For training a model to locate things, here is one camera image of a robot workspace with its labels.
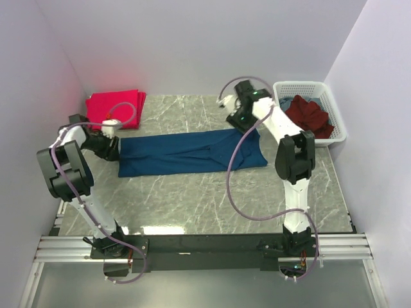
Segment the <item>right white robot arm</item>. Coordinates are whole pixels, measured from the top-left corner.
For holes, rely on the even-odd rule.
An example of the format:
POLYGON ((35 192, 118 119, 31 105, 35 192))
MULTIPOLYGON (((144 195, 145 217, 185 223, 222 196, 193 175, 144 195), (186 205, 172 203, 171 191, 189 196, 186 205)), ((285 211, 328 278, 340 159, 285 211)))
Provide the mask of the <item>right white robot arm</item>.
POLYGON ((218 96, 218 104, 229 111, 226 121, 242 133, 244 141, 263 124, 277 142, 275 171, 283 181, 286 208, 283 234, 279 243, 271 245, 277 253, 296 256, 317 247, 312 233, 315 225, 308 214, 308 186, 315 168, 315 136, 299 128, 275 102, 270 85, 256 90, 251 76, 232 79, 235 97, 218 96))

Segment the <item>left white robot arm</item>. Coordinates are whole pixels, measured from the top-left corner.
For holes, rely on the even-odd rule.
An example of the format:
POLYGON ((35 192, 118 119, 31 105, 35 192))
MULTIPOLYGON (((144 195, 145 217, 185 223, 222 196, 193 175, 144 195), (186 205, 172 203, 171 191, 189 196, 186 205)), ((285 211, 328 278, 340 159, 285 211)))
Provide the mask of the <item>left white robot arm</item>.
POLYGON ((115 258, 127 253, 128 241, 116 220, 93 193, 94 177, 82 150, 93 152, 106 161, 119 160, 119 138, 116 131, 122 123, 115 119, 97 124, 76 114, 72 123, 60 127, 56 141, 37 152, 45 183, 54 198, 68 202, 88 223, 94 237, 92 245, 103 248, 115 258))

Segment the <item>blue polo t shirt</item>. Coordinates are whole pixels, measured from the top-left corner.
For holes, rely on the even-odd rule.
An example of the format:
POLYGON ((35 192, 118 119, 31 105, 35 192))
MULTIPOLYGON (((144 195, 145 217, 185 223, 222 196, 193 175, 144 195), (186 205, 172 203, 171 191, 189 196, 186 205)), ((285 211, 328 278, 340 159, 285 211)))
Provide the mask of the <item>blue polo t shirt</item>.
POLYGON ((226 171, 243 135, 236 129, 122 138, 120 178, 226 171))

